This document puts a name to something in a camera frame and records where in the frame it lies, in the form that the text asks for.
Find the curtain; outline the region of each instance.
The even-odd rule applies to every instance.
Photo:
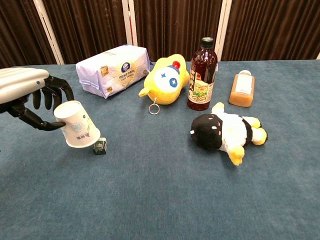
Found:
[[[63,60],[81,60],[127,44],[121,0],[43,0]]]
[[[316,59],[320,0],[233,0],[222,61]]]
[[[57,63],[32,0],[1,0],[0,32],[0,68]]]
[[[190,61],[202,37],[216,40],[222,0],[134,0],[138,46],[151,61],[181,54]]]

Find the stuffed toy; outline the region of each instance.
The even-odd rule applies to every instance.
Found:
[[[232,163],[239,166],[245,156],[244,146],[250,142],[263,145],[268,134],[258,118],[228,114],[224,107],[222,102],[218,102],[211,114],[195,118],[191,125],[191,138],[204,149],[227,152]]]
[[[145,78],[139,96],[148,95],[153,104],[171,104],[188,82],[189,73],[184,57],[180,54],[163,57],[156,61],[153,70]]]

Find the juice bottle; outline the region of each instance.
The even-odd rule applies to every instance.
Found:
[[[248,70],[235,75],[229,103],[239,107],[250,107],[254,99],[255,77]]]
[[[203,37],[200,47],[191,59],[187,100],[188,107],[196,111],[206,110],[210,105],[218,63],[212,37]]]

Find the orange bottle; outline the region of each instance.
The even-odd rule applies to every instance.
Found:
[[[235,75],[229,103],[239,107],[250,107],[254,99],[255,77],[248,70]]]

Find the tissue package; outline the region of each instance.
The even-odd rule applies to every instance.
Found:
[[[150,72],[144,47],[122,45],[78,62],[76,72],[83,90],[105,99]]]

